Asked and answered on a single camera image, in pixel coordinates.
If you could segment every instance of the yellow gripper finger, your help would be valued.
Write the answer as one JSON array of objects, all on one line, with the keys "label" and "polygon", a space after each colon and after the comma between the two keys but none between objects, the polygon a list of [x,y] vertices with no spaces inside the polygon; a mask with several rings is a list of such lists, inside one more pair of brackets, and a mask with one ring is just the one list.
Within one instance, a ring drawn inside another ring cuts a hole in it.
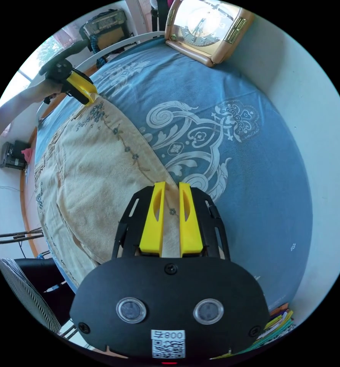
[{"label": "yellow gripper finger", "polygon": [[180,195],[180,257],[203,250],[201,232],[194,208],[190,184],[179,182]]},{"label": "yellow gripper finger", "polygon": [[139,249],[144,254],[161,257],[164,233],[165,182],[156,182],[152,193]]},{"label": "yellow gripper finger", "polygon": [[93,84],[75,72],[72,72],[72,74],[67,78],[67,81],[88,98],[89,102],[86,104],[86,106],[94,103],[91,93],[97,94],[97,89]]}]

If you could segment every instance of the label sticker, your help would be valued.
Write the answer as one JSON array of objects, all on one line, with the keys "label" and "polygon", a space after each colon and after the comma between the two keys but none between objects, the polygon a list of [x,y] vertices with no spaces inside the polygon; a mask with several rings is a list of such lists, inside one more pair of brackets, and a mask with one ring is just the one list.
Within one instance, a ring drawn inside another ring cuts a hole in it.
[{"label": "label sticker", "polygon": [[185,358],[184,330],[151,330],[153,358]]}]

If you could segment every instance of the striped fabric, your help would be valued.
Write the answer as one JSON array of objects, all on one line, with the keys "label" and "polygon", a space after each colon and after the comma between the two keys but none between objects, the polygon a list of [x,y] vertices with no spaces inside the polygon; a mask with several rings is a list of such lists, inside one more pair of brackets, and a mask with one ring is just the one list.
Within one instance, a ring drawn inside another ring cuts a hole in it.
[{"label": "striped fabric", "polygon": [[31,315],[50,331],[58,334],[61,325],[14,260],[0,259],[0,270],[18,300]]}]

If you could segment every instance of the blanket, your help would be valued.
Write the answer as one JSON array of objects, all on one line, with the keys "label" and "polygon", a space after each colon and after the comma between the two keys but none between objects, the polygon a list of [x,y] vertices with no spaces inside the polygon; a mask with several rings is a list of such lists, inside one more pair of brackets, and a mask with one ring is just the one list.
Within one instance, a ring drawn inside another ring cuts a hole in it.
[{"label": "blanket", "polygon": [[166,182],[162,256],[179,257],[177,185],[132,122],[94,97],[94,104],[78,107],[59,127],[35,167],[43,233],[77,287],[111,259],[130,199],[155,182]]}]

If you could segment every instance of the clock face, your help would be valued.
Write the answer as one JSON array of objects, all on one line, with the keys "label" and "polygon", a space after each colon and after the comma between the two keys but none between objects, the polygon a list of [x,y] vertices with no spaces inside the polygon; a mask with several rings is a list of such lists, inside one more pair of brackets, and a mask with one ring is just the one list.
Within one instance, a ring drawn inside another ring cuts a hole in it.
[{"label": "clock face", "polygon": [[216,0],[183,0],[171,40],[211,55],[232,27],[239,7]]}]

